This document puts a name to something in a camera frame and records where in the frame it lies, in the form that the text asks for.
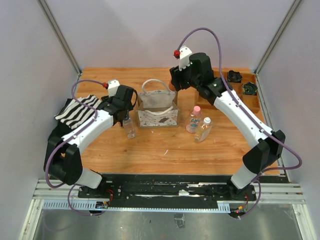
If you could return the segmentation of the clear bottle dark cap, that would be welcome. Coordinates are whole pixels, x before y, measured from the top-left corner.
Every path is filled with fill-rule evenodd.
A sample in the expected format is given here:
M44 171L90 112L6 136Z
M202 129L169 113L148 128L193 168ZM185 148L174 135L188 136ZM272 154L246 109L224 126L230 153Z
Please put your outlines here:
M136 137L136 130L133 124L133 120L130 118L128 120L122 121L123 128L126 132L128 139L133 139Z

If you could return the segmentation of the clear bottle pink cap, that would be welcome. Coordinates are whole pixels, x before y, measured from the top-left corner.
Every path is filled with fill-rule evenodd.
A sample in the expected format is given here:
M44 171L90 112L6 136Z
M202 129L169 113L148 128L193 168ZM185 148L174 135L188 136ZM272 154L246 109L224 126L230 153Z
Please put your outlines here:
M202 110L200 106L196 105L193 107L190 114L186 118L186 121L185 121L186 131L188 133L194 134L201 120L202 120Z

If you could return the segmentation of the black white striped cloth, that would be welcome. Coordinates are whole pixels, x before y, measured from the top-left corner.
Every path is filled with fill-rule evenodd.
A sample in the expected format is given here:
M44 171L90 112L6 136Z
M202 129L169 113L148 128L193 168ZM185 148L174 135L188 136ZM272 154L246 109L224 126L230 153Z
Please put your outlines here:
M94 115L93 109L68 98L63 108L54 116L57 125L49 135L48 142L52 138L61 138L69 134Z

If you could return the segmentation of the clear bottle white cap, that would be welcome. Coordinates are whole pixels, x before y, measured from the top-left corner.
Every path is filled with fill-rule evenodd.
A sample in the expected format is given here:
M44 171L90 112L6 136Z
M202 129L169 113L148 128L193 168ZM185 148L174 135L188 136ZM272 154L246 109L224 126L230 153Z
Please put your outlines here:
M197 126L194 140L196 143L204 141L211 132L213 122L210 117L205 117Z

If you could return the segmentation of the dark blue pump bottle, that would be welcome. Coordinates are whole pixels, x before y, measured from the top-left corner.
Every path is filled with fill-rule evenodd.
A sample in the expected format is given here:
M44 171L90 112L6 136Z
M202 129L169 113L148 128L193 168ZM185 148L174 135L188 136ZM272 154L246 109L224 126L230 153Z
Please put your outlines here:
M124 117L124 121L126 121L126 120L129 120L130 119L130 115L129 114L127 114L125 117Z

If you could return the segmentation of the bright blue pump bottle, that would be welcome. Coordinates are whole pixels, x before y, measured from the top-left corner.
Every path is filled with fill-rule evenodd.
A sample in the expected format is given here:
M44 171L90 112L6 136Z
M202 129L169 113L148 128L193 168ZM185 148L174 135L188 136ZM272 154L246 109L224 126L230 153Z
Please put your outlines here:
M176 88L175 88L175 86L173 85L172 81L170 81L170 82L168 83L168 88L169 88L171 91L173 91L173 92L176 92L176 91L177 91Z

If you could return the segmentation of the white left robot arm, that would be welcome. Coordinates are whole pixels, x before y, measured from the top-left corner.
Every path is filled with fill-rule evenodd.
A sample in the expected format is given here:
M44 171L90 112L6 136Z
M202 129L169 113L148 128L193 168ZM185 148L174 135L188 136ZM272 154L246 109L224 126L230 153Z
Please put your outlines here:
M101 174L82 165L84 150L104 131L124 118L134 109L137 91L126 85L116 87L114 95L107 95L97 107L88 106L93 116L64 136L48 139L44 161L45 180L51 188L78 185L89 188L91 194L101 198L107 193L107 185Z

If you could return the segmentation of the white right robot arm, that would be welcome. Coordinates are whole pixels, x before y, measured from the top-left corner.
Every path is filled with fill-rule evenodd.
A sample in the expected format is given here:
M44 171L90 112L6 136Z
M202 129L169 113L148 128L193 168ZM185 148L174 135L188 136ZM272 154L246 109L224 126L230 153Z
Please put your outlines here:
M226 188L232 200L240 199L245 188L282 154L285 134L261 122L241 101L232 86L215 77L211 60L203 52L189 48L175 50L179 65L170 69L171 84L176 91L193 87L199 95L220 110L242 133L251 149L243 156L242 167L230 178Z

